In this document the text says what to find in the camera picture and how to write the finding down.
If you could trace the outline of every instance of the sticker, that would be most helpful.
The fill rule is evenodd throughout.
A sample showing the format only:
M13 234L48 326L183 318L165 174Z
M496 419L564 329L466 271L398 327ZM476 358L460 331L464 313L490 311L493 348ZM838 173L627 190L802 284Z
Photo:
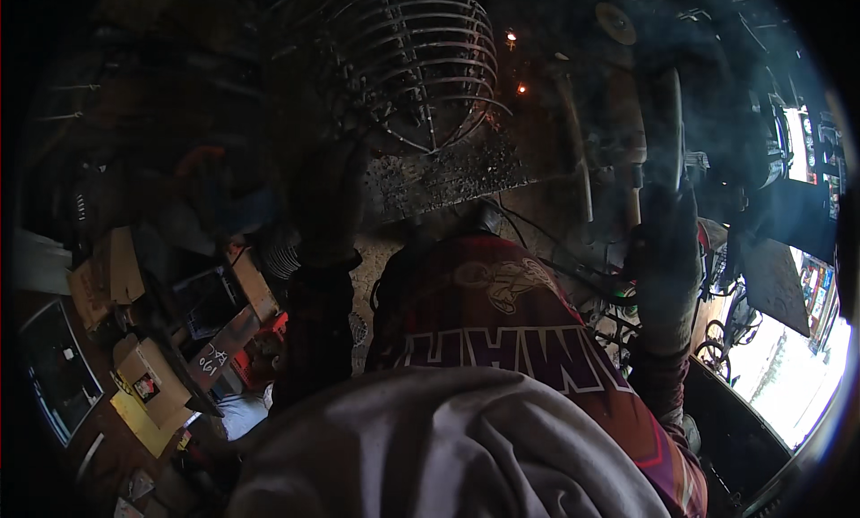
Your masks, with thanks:
M140 380L134 383L134 390L144 400L144 404L151 401L158 394L158 385L149 373L140 377Z
M156 381L157 384L161 385L162 384L161 379L158 378L158 374L156 374L156 372L154 370L152 370L152 366L150 366L150 362L146 361L146 358L144 357L144 353L140 351L140 345L139 344L136 347L134 347L134 351L138 353L138 357L140 358L140 361L144 364L144 367L146 367L146 372L152 375L152 378Z

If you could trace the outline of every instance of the metal rod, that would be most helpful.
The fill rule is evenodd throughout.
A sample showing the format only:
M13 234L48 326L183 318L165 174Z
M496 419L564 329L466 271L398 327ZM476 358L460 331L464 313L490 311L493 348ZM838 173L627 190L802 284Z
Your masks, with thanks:
M66 119L79 119L82 116L83 116L82 111L75 111L71 115L37 116L35 118L35 120L37 122L63 121Z

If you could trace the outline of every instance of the welding glove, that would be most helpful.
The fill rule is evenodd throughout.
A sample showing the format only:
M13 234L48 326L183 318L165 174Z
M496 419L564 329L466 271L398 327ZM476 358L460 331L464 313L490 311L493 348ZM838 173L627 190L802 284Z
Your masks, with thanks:
M658 185L649 189L648 213L631 233L624 272L636 281L642 329L636 347L669 356L690 348L704 278L703 253L696 197L689 183L684 181L681 192Z
M364 141L347 136L308 158L299 170L291 208L301 236L297 253L302 265L327 268L356 258L369 161Z

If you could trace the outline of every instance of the metal plate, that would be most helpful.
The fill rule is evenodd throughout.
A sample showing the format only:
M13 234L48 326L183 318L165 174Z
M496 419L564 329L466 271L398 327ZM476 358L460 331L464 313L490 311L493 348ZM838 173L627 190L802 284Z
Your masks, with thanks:
M747 303L809 337L801 277L789 246L769 238L758 244L742 242L740 257L747 281Z

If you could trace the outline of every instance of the sign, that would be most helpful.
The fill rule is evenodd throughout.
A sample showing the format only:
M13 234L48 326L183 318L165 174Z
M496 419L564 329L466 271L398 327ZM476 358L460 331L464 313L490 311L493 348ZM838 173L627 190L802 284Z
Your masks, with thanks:
M830 283L831 283L831 282L833 282L833 270L832 270L832 269L828 269L828 270L824 273L824 280L823 280L823 282L821 283L821 288L824 288L825 290L826 290L826 289L828 289L828 288L830 288Z
M233 356L244 348L260 330L260 319L251 305L245 306L233 319L186 364L188 373L203 391L209 391L215 380L229 366Z

